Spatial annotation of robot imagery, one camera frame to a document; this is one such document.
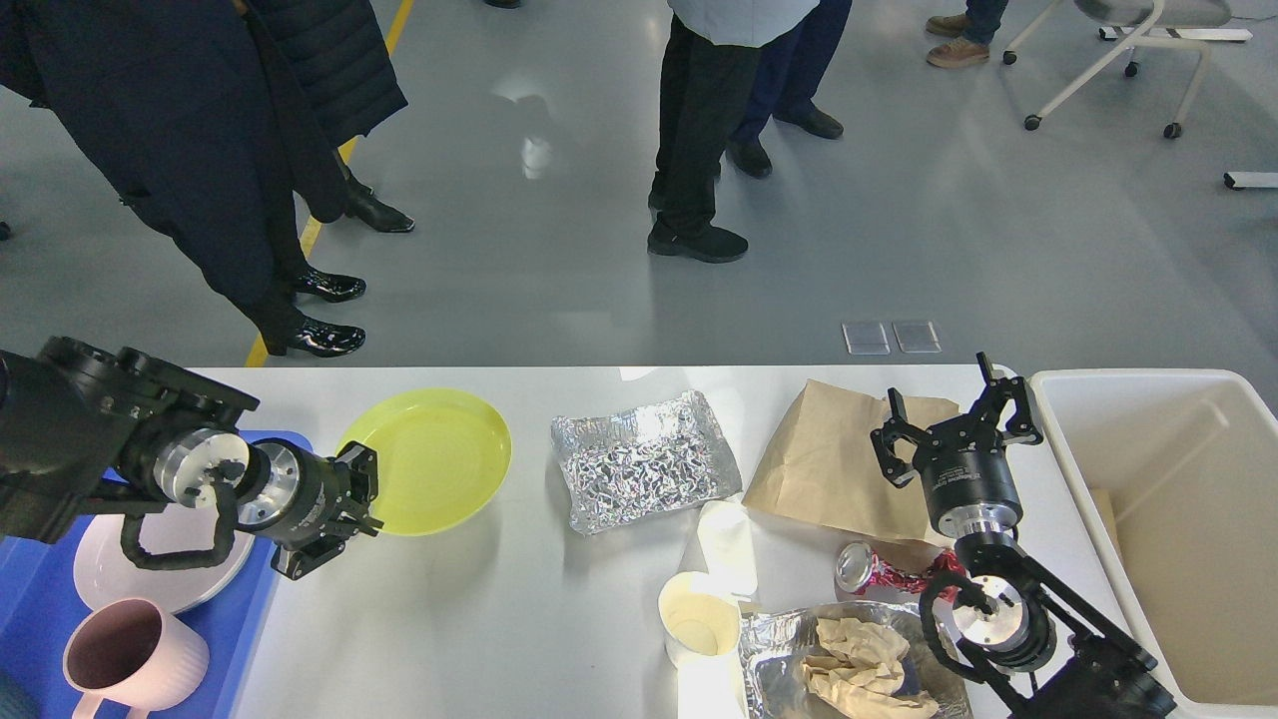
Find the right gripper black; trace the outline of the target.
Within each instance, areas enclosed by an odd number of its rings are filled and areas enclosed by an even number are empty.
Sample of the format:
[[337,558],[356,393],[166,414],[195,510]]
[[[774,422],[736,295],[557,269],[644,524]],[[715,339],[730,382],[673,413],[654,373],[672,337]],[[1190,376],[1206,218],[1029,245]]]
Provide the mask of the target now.
[[[976,364],[984,388],[966,419],[944,420],[930,429],[914,427],[904,396],[889,387],[889,418],[869,432],[881,473],[891,487],[907,487],[921,474],[932,527],[951,540],[1017,527],[1022,504],[1005,447],[1042,444],[1025,378],[996,375],[985,352],[976,354]],[[914,467],[898,456],[898,441],[918,448]]]

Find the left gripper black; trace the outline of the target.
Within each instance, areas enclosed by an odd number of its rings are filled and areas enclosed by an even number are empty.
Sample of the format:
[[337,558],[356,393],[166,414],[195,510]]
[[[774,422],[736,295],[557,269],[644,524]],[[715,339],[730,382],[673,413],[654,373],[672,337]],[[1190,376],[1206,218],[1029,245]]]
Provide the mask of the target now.
[[[265,487],[238,506],[238,530],[273,541],[271,568],[284,579],[296,581],[336,558],[348,536],[380,536],[383,522],[371,515],[378,496],[373,447],[348,441],[332,461],[290,441],[265,438],[253,442],[250,465],[265,470]],[[348,536],[320,535],[336,513]]]

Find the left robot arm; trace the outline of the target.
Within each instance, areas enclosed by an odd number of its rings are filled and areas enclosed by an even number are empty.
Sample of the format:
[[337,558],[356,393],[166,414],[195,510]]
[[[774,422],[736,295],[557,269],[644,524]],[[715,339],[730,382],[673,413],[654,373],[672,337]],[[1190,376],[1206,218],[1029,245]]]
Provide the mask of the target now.
[[[348,442],[320,456],[284,438],[245,441],[254,396],[123,347],[52,337],[36,358],[1,359],[1,527],[60,541],[82,515],[123,518],[120,547],[141,570],[216,567],[236,533],[275,544],[273,570],[302,579],[383,524],[377,453]],[[207,549],[147,550],[150,513],[211,508]]]

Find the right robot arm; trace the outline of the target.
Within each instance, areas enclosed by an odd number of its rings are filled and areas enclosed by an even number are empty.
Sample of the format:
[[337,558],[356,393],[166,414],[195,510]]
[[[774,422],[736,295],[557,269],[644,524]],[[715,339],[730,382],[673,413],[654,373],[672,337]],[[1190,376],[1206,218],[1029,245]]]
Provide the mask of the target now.
[[1167,718],[1176,700],[1157,660],[1019,547],[1022,504],[1005,451],[1040,444],[1025,381],[976,355],[984,388],[967,412],[914,427],[889,390],[889,418],[873,429],[881,471],[895,487],[921,481],[935,533],[955,543],[958,570],[932,579],[919,600],[941,665],[987,685],[1013,718]]

